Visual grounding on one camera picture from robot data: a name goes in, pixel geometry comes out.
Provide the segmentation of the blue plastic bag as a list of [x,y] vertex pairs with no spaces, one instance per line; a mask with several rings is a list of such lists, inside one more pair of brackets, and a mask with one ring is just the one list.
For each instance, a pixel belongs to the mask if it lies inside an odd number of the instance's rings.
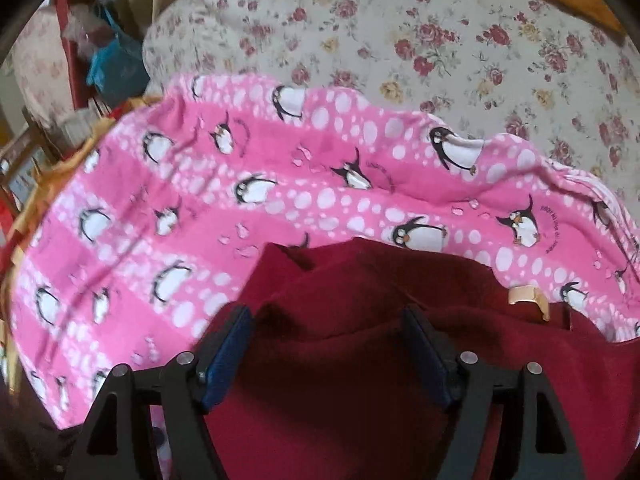
[[141,44],[127,35],[116,35],[91,59],[86,84],[114,108],[141,96],[150,78],[142,60]]

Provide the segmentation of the yellow orange patterned blanket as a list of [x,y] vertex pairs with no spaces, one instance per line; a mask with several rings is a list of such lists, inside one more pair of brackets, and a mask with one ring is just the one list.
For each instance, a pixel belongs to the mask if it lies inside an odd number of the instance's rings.
[[4,351],[1,368],[2,378],[9,391],[9,396],[14,399],[20,394],[23,367],[13,339],[11,288],[24,258],[27,245],[35,239],[36,231],[42,225],[44,216],[63,191],[64,186],[76,174],[89,154],[98,147],[99,142],[116,122],[133,110],[153,105],[161,99],[162,97],[157,94],[156,96],[142,96],[127,100],[111,114],[100,118],[91,127],[91,134],[84,144],[70,157],[62,162],[57,162],[51,169],[37,171],[35,189],[14,220],[9,232],[9,239],[1,251],[1,349]]

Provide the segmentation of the floral beige bed quilt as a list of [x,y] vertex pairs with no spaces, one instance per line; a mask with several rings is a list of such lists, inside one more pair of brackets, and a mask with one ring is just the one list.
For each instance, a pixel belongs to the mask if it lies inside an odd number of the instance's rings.
[[261,72],[511,133],[639,208],[638,50],[544,0],[174,0],[143,58],[154,88]]

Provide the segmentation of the dark red small garment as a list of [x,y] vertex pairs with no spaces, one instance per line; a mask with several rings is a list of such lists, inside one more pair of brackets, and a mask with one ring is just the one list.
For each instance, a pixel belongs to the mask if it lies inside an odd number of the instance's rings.
[[228,396],[206,419],[232,479],[431,479],[447,413],[401,338],[420,307],[460,350],[539,363],[590,479],[639,474],[639,345],[609,342],[585,315],[511,304],[491,270],[455,256],[356,238],[270,244],[239,296],[252,338]]

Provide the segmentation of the pink penguin print blanket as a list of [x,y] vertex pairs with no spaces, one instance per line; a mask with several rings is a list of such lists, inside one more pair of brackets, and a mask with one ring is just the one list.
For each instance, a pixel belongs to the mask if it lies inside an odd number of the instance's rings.
[[356,238],[477,262],[511,304],[560,302],[639,344],[639,229],[591,174],[354,90],[181,76],[102,138],[12,284],[17,353],[64,477],[112,368],[196,349],[223,308],[244,306],[266,246]]

